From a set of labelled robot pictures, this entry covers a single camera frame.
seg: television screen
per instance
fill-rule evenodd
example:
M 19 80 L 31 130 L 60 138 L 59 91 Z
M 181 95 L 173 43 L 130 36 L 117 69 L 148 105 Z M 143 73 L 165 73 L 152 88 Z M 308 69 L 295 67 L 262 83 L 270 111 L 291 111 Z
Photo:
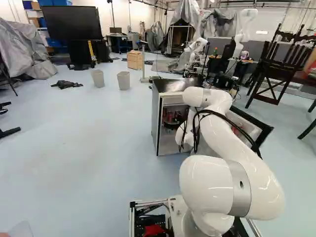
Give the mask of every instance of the television screen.
M 101 40 L 94 6 L 42 6 L 49 36 L 55 40 Z

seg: white robotic arm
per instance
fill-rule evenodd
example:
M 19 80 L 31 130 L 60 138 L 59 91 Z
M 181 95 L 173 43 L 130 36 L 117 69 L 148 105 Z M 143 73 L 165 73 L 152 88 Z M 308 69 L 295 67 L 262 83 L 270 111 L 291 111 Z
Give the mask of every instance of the white robotic arm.
M 197 54 L 201 54 L 206 44 L 207 40 L 200 37 L 184 49 L 185 52 L 191 52 L 189 64 L 193 63 Z
M 204 107 L 222 115 L 232 105 L 228 93 L 198 87 L 187 88 L 183 99 L 192 107 Z M 184 141 L 191 146 L 194 114 L 191 109 L 184 136 Z M 182 124 L 177 130 L 178 144 L 183 128 Z M 201 119 L 200 130 L 208 146 L 221 158 L 194 155 L 180 168 L 181 193 L 199 229 L 209 236 L 220 236 L 230 228 L 234 216 L 255 220 L 279 216 L 285 203 L 282 187 L 258 155 L 216 115 Z

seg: gray trash bin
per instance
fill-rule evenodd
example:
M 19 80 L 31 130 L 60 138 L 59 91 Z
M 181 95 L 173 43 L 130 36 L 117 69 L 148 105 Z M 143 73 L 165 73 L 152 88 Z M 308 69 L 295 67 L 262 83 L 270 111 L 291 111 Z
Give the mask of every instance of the gray trash bin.
M 95 85 L 97 88 L 102 88 L 102 87 L 104 87 L 103 71 L 101 71 L 101 70 L 92 70 L 92 71 L 91 71 L 91 76 L 92 76 L 94 85 Z
M 129 72 L 120 72 L 117 74 L 118 86 L 120 90 L 128 90 L 130 88 Z

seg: dark wooden chair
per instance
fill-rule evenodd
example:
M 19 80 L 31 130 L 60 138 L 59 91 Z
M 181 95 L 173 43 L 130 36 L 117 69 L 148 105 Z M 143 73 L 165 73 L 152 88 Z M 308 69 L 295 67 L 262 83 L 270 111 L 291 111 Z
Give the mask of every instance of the dark wooden chair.
M 313 111 L 313 109 L 316 107 L 316 99 L 314 100 L 314 102 L 312 103 L 312 105 L 310 106 L 310 108 L 308 109 L 308 113 L 310 113 L 311 111 Z M 298 139 L 303 139 L 307 134 L 310 133 L 310 131 L 312 131 L 314 128 L 316 127 L 316 119 L 311 123 L 311 125 L 308 126 L 308 128 L 305 129 L 304 132 L 302 132 L 301 135 L 299 135 L 297 138 Z
M 295 35 L 293 44 L 290 46 L 288 52 L 286 53 L 286 56 L 284 57 L 282 61 L 274 60 L 274 57 L 276 56 L 277 50 L 280 45 L 277 41 L 274 41 L 274 39 L 276 38 L 276 35 L 278 34 L 282 35 L 280 31 L 279 30 L 276 31 L 276 34 L 270 43 L 267 41 L 265 42 L 264 50 L 263 50 L 265 52 L 262 54 L 259 64 L 255 70 L 256 79 L 254 79 L 254 81 L 252 82 L 251 87 L 247 94 L 247 95 L 250 94 L 252 88 L 255 85 L 252 91 L 252 94 L 250 95 L 250 98 L 246 104 L 246 108 L 250 106 L 253 99 L 261 100 L 261 101 L 274 104 L 274 105 L 279 104 L 294 74 L 298 70 L 301 70 L 303 68 L 304 64 L 306 63 L 308 57 L 312 53 L 316 44 L 316 41 L 314 41 L 314 44 L 312 47 L 306 47 L 304 45 L 296 44 L 296 42 L 299 42 L 301 40 L 309 40 L 307 36 L 303 36 L 303 37 L 299 36 L 303 27 L 304 25 L 301 26 L 299 32 Z M 279 82 L 272 85 L 270 79 L 275 79 L 275 80 L 278 80 Z M 264 80 L 267 81 L 268 88 L 263 89 L 258 92 Z M 280 95 L 277 98 L 273 88 L 279 85 L 282 85 L 283 88 L 280 92 Z M 262 95 L 262 93 L 266 91 L 270 91 L 273 98 Z
M 291 32 L 282 32 L 280 31 L 280 27 L 281 27 L 281 23 L 279 23 L 279 25 L 277 26 L 277 29 L 275 31 L 275 34 L 272 38 L 271 42 L 274 42 L 277 38 L 277 36 L 282 36 L 282 39 L 286 41 L 291 41 L 292 39 L 295 39 L 297 34 L 293 34 Z M 304 25 L 301 26 L 300 31 L 298 32 L 298 34 L 301 33 L 302 28 L 304 27 Z M 262 53 L 258 62 L 258 66 L 256 67 L 255 71 L 251 74 L 251 76 L 249 77 L 249 79 L 245 82 L 245 86 L 248 87 L 250 85 L 250 88 L 248 90 L 247 95 L 250 95 L 250 92 L 252 91 L 254 85 L 257 82 L 257 78 L 259 76 L 260 70 L 262 69 L 262 65 L 260 64 L 260 61 L 262 61 L 262 59 L 264 59 L 267 56 L 268 50 L 270 50 L 269 48 L 269 44 L 264 44 L 263 49 L 262 49 Z

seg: ceiling light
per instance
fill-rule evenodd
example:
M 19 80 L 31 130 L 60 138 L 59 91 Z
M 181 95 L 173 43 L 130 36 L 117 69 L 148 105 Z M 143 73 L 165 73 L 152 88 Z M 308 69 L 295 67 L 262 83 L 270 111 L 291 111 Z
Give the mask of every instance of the ceiling light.
M 267 31 L 256 31 L 256 34 L 267 35 Z

